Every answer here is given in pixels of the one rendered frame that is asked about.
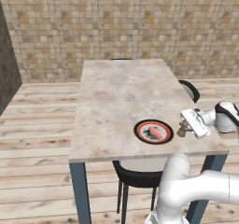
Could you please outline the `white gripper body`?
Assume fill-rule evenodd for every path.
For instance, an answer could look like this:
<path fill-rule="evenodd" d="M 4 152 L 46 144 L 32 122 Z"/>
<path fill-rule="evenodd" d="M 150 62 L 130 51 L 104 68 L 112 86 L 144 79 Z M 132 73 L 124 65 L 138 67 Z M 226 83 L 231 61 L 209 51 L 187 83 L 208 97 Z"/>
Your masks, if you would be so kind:
<path fill-rule="evenodd" d="M 189 124 L 188 127 L 194 133 L 196 138 L 203 138 L 211 133 L 204 125 L 203 119 L 194 109 L 183 110 L 180 113 L 180 116 Z"/>

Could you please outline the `tan shaker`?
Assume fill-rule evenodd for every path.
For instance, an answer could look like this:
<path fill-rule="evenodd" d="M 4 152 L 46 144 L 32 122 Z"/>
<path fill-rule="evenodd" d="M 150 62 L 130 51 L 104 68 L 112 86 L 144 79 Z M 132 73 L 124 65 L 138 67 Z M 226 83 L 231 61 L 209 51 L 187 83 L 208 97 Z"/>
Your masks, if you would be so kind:
<path fill-rule="evenodd" d="M 177 131 L 177 135 L 179 137 L 184 137 L 186 135 L 186 132 L 189 128 L 189 124 L 186 120 L 182 120 L 179 122 L 179 130 Z"/>

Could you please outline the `pink steak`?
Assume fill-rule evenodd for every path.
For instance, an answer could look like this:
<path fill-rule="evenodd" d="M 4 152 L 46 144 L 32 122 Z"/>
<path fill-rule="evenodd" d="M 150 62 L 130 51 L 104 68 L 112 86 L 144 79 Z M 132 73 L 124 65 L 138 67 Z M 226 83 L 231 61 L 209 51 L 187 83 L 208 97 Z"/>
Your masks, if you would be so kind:
<path fill-rule="evenodd" d="M 162 140 L 163 139 L 163 136 L 162 134 L 156 129 L 154 128 L 153 126 L 151 126 L 149 128 L 149 132 L 154 135 L 155 137 L 157 137 L 159 140 Z"/>

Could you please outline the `black-rimmed red and white plate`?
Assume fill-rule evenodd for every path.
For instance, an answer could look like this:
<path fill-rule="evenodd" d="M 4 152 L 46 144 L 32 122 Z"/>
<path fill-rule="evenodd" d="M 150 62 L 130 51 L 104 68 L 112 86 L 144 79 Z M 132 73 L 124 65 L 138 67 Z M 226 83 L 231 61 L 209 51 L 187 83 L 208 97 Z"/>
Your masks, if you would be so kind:
<path fill-rule="evenodd" d="M 162 145 L 170 142 L 174 137 L 171 126 L 157 119 L 143 119 L 134 125 L 135 136 L 151 145 Z"/>

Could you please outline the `marble dining table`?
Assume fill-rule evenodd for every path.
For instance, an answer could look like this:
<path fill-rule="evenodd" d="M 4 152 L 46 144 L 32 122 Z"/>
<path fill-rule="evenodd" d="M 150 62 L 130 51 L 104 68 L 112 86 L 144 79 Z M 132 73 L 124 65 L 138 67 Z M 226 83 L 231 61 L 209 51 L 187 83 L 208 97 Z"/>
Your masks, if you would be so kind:
<path fill-rule="evenodd" d="M 162 60 L 86 61 L 83 64 L 69 165 L 79 224 L 91 224 L 85 163 L 169 157 L 175 152 L 205 156 L 203 168 L 221 170 L 229 150 L 217 132 L 198 140 L 188 133 L 164 145 L 134 135 L 142 119 L 159 119 L 174 131 L 180 112 L 194 106 Z"/>

